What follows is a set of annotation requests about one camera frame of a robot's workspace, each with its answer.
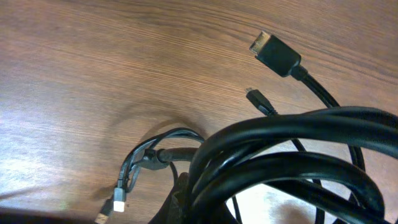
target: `black cable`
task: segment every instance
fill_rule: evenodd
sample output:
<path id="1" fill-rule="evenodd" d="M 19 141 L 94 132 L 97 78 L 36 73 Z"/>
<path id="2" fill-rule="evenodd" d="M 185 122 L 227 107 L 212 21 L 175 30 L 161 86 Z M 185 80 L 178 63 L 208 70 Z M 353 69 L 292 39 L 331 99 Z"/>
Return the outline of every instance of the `black cable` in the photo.
<path id="1" fill-rule="evenodd" d="M 132 191 L 132 189 L 134 188 L 134 186 L 136 185 L 140 169 L 141 169 L 141 167 L 137 166 L 137 165 L 134 165 L 130 169 L 129 176 L 131 175 L 131 173 L 133 173 L 133 175 L 131 177 L 130 184 L 129 184 L 129 187 L 128 187 L 126 193 L 130 193 Z"/>
<path id="2" fill-rule="evenodd" d="M 119 181 L 118 187 L 125 187 L 127 182 L 127 174 L 129 173 L 131 167 L 133 166 L 133 162 L 135 161 L 135 156 L 147 148 L 150 145 L 150 148 L 155 147 L 161 140 L 166 138 L 189 138 L 193 140 L 197 140 L 199 142 L 203 142 L 204 139 L 196 132 L 188 128 L 175 128 L 167 131 L 165 133 L 154 136 L 136 146 L 125 158 L 121 171 L 119 173 Z"/>
<path id="3" fill-rule="evenodd" d="M 256 58 L 281 77 L 293 76 L 303 82 L 328 108 L 339 106 L 337 101 L 321 86 L 308 71 L 300 65 L 301 55 L 283 43 L 274 35 L 262 31 L 258 38 L 250 46 L 250 50 L 256 54 Z M 355 166 L 365 171 L 365 163 L 362 151 L 359 147 L 349 146 L 351 160 Z"/>
<path id="4" fill-rule="evenodd" d="M 369 213 L 379 218 L 384 216 L 380 191 L 358 168 L 323 154 L 283 152 L 257 157 L 217 177 L 194 201 L 192 221 L 201 213 L 211 213 L 214 207 L 247 187 L 261 182 L 287 179 L 325 179 L 339 182 L 354 192 Z"/>
<path id="5" fill-rule="evenodd" d="M 170 162 L 170 163 L 169 163 L 169 166 L 170 166 L 170 168 L 171 168 L 171 170 L 172 170 L 172 173 L 173 173 L 174 185 L 176 185 L 176 184 L 177 184 L 177 180 L 178 180 L 177 168 L 175 167 L 175 165 L 174 165 L 173 162 Z"/>
<path id="6" fill-rule="evenodd" d="M 307 112 L 306 114 L 330 114 L 335 116 L 345 116 L 347 118 L 358 118 L 367 121 L 374 121 L 386 126 L 390 126 L 392 128 L 398 127 L 398 117 L 396 115 L 379 109 L 362 107 L 362 106 L 336 107 L 336 108 L 311 111 Z M 354 158 L 353 154 L 355 154 L 355 151 L 350 151 L 350 154 L 351 158 Z M 354 198 L 352 197 L 352 195 L 350 196 L 349 200 L 354 202 Z"/>
<path id="7" fill-rule="evenodd" d="M 311 184 L 306 180 L 274 181 L 267 185 L 297 197 L 344 220 L 357 220 L 360 223 L 388 223 L 370 214 L 365 209 L 347 201 L 327 189 Z"/>
<path id="8" fill-rule="evenodd" d="M 259 91 L 253 90 L 252 88 L 246 89 L 246 98 L 265 116 L 276 116 L 278 115 L 277 110 L 274 108 L 272 103 Z M 293 145 L 299 152 L 306 152 L 303 144 L 298 139 L 292 139 Z M 322 186 L 320 180 L 312 180 L 315 184 Z M 325 212 L 319 208 L 316 208 L 315 213 L 315 224 L 323 224 L 325 222 Z"/>
<path id="9" fill-rule="evenodd" d="M 171 161 L 187 161 L 190 162 L 195 155 L 198 148 L 181 147 L 175 149 L 159 149 L 157 151 L 157 158 L 162 162 Z"/>
<path id="10" fill-rule="evenodd" d="M 398 117 L 393 114 L 389 114 L 383 112 L 381 110 L 377 110 L 374 108 L 364 108 L 364 107 L 341 107 L 341 108 L 332 108 L 325 110 L 317 110 L 311 111 L 306 114 L 325 114 L 325 115 L 335 115 L 335 116 L 347 116 L 349 118 L 361 118 L 363 120 L 373 120 L 380 123 L 391 124 L 395 121 L 398 121 Z M 272 146 L 283 142 L 285 140 L 278 140 L 274 143 L 271 142 L 260 142 L 258 144 Z M 220 172 L 223 172 L 227 168 L 239 163 L 240 161 L 244 161 L 246 159 L 255 156 L 256 154 L 263 151 L 265 148 L 262 148 L 257 145 L 243 145 L 236 146 L 233 148 L 229 148 L 225 152 L 218 155 L 215 159 L 212 159 L 208 167 L 201 174 L 200 179 L 197 181 L 196 185 L 193 188 L 193 195 L 198 194 L 211 180 L 213 180 Z"/>
<path id="11" fill-rule="evenodd" d="M 242 224 L 241 212 L 239 211 L 238 200 L 236 199 L 236 196 L 235 196 L 235 195 L 232 197 L 232 203 L 233 203 L 233 205 L 234 205 L 236 220 L 237 220 L 240 224 Z"/>
<path id="12" fill-rule="evenodd" d="M 397 158 L 397 135 L 396 129 L 381 124 L 337 116 L 302 114 L 251 119 L 224 128 L 200 146 L 190 166 L 190 184 L 196 184 L 212 157 L 239 142 L 309 138 L 364 146 Z"/>

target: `metal connector tip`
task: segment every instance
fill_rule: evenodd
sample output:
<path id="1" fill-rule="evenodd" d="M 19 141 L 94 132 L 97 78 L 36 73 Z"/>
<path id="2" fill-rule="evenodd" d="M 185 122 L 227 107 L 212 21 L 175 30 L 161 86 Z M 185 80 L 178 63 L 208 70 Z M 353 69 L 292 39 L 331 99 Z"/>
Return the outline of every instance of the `metal connector tip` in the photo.
<path id="1" fill-rule="evenodd" d="M 113 202 L 113 210 L 115 212 L 124 212 L 124 202 Z"/>
<path id="2" fill-rule="evenodd" d="M 249 87 L 245 89 L 246 93 L 249 93 L 250 91 L 253 91 L 253 88 Z"/>
<path id="3" fill-rule="evenodd" d="M 263 46 L 268 42 L 268 40 L 271 38 L 271 35 L 266 33 L 265 31 L 261 31 L 260 35 L 257 37 L 257 39 L 253 42 L 253 44 L 250 46 L 250 50 L 256 54 L 256 56 L 259 54 Z"/>
<path id="4" fill-rule="evenodd" d="M 98 214 L 97 218 L 95 219 L 95 223 L 97 224 L 105 224 L 106 221 L 108 221 L 108 216 L 104 215 L 104 214 Z"/>

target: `wood grain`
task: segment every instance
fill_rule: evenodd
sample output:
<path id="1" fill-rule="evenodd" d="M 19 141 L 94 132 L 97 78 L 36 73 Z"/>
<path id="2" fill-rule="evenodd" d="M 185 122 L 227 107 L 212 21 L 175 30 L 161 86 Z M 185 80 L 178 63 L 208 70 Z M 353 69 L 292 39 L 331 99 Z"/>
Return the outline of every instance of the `wood grain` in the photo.
<path id="1" fill-rule="evenodd" d="M 397 24 L 395 0 L 0 0 L 0 207 L 93 220 L 134 145 L 171 127 L 208 136 L 260 116 L 244 97 L 249 86 L 282 114 L 322 108 L 303 85 L 254 59 L 248 47 L 261 29 L 300 52 L 341 105 L 397 114 Z M 348 159 L 339 144 L 305 145 Z M 364 155 L 394 222 L 398 162 Z M 110 223 L 148 222 L 171 187 L 168 169 L 143 170 L 126 212 Z M 246 223 L 314 216 L 312 207 L 271 189 L 238 200 Z"/>

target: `cable plug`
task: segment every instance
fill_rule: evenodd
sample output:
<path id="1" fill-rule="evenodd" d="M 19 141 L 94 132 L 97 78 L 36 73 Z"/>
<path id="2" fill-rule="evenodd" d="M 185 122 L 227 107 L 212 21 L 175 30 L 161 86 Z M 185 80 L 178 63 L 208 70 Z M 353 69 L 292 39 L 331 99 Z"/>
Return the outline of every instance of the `cable plug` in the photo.
<path id="1" fill-rule="evenodd" d="M 125 201 L 126 191 L 121 187 L 115 187 L 113 190 L 113 210 L 115 212 L 124 212 Z"/>
<path id="2" fill-rule="evenodd" d="M 301 55 L 265 31 L 261 31 L 250 50 L 260 62 L 281 77 L 291 75 L 296 80 L 302 80 L 308 75 L 307 70 L 300 65 Z"/>
<path id="3" fill-rule="evenodd" d="M 113 198 L 109 198 L 105 201 L 94 222 L 97 224 L 105 224 L 108 221 L 109 216 L 111 216 L 112 210 Z"/>
<path id="4" fill-rule="evenodd" d="M 264 115 L 272 116 L 278 114 L 275 108 L 271 105 L 271 102 L 259 90 L 247 88 L 246 93 L 246 98 L 250 101 L 250 103 L 253 104 L 253 106 L 255 106 L 257 110 Z"/>

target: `cable bundle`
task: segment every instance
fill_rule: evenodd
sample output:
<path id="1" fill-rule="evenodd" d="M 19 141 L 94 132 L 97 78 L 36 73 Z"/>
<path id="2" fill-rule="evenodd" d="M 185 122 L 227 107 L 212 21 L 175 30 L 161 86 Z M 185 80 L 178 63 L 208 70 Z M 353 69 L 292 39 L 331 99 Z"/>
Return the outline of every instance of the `cable bundle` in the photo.
<path id="1" fill-rule="evenodd" d="M 191 129 L 177 128 L 142 142 L 124 160 L 114 195 L 106 201 L 96 223 L 106 222 L 112 201 L 115 211 L 124 210 L 126 194 L 134 187 L 139 173 L 140 163 L 137 161 L 143 157 L 140 153 L 144 150 L 153 152 L 156 145 L 166 138 L 188 138 L 202 143 L 198 149 L 158 150 L 155 159 L 150 161 L 170 164 L 175 187 L 178 174 L 172 162 L 191 161 L 187 185 L 179 185 L 184 189 L 185 198 L 181 200 L 183 204 L 178 211 L 183 212 L 181 220 L 186 224 L 242 223 L 235 195 L 256 184 L 269 185 L 316 206 L 315 224 L 324 223 L 325 212 L 338 218 L 334 222 L 336 224 L 388 223 L 384 220 L 385 207 L 380 190 L 365 173 L 360 147 L 398 159 L 398 117 L 375 108 L 340 107 L 300 65 L 301 56 L 273 35 L 261 32 L 251 50 L 258 60 L 280 76 L 291 75 L 305 84 L 327 109 L 278 115 L 260 91 L 249 88 L 246 97 L 267 117 L 233 124 L 206 141 Z M 352 164 L 307 152 L 298 138 L 345 143 Z M 298 152 L 279 152 L 252 159 L 285 141 L 292 141 Z M 320 180 L 345 185 L 351 191 L 349 199 L 324 189 Z M 172 193 L 166 202 L 170 203 Z M 215 221 L 215 211 L 225 208 L 225 201 L 231 197 L 236 219 L 230 215 L 223 221 Z M 166 202 L 150 223 L 165 223 L 170 206 Z"/>

